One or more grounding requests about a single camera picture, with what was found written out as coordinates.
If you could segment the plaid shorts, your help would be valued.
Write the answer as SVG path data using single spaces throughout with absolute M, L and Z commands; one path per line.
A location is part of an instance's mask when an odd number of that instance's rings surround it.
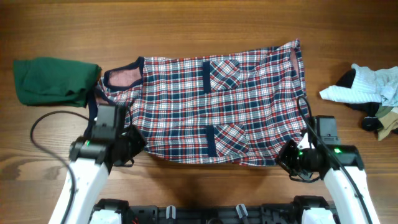
M 184 164 L 273 166 L 289 141 L 302 140 L 307 110 L 300 41 L 226 55 L 139 57 L 108 70 L 89 99 L 126 108 L 126 125 L 145 150 Z

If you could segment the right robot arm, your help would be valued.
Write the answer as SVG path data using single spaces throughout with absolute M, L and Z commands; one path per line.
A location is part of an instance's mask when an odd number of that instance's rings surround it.
M 355 146 L 341 144 L 334 117 L 313 117 L 302 140 L 286 143 L 276 161 L 297 182 L 315 182 L 318 174 L 331 195 L 332 202 L 296 196 L 292 218 L 298 223 L 379 223 L 364 162 Z

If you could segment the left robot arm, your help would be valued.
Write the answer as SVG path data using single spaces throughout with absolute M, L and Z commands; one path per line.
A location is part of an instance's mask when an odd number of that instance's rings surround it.
M 70 145 L 69 171 L 50 223 L 137 223 L 125 200 L 99 199 L 113 167 L 131 167 L 146 140 L 125 126 L 127 109 L 99 105 L 89 133 Z

